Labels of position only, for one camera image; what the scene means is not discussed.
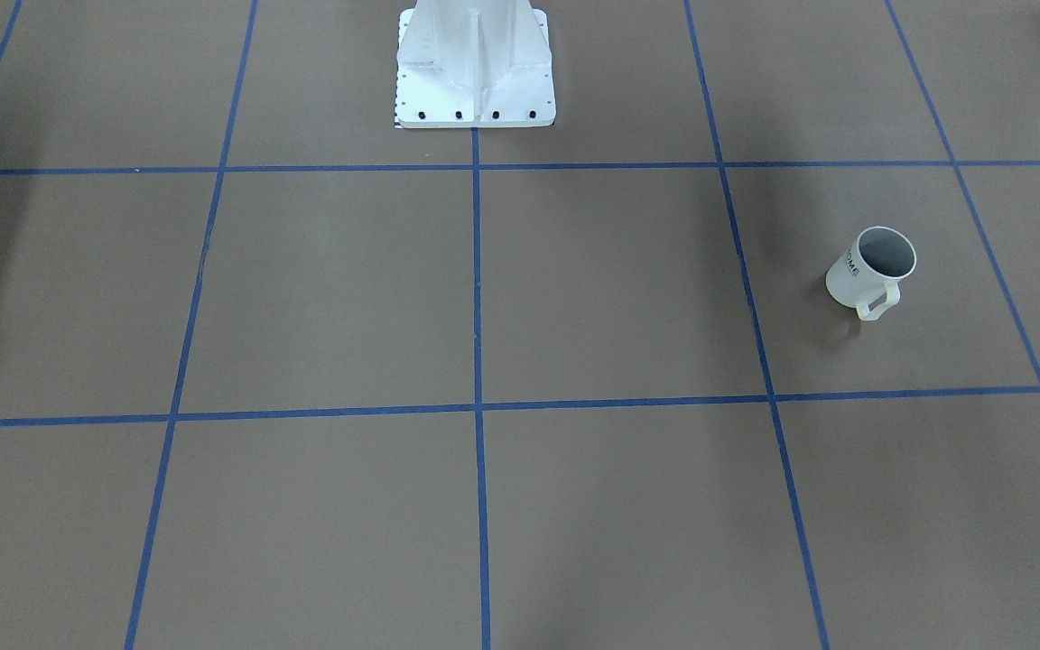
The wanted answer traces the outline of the white mug with handle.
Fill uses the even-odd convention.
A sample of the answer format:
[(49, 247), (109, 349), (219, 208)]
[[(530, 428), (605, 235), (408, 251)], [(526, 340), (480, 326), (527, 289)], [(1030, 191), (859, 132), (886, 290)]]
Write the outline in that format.
[(892, 227), (866, 227), (825, 275), (827, 293), (859, 320), (879, 320), (901, 301), (900, 283), (915, 271), (916, 248)]

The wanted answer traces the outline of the white metal stand base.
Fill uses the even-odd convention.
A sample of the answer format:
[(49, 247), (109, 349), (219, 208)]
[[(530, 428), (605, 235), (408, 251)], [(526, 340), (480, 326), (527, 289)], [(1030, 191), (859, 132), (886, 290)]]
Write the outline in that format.
[(548, 16), (528, 1), (417, 1), (397, 28), (395, 127), (556, 122)]

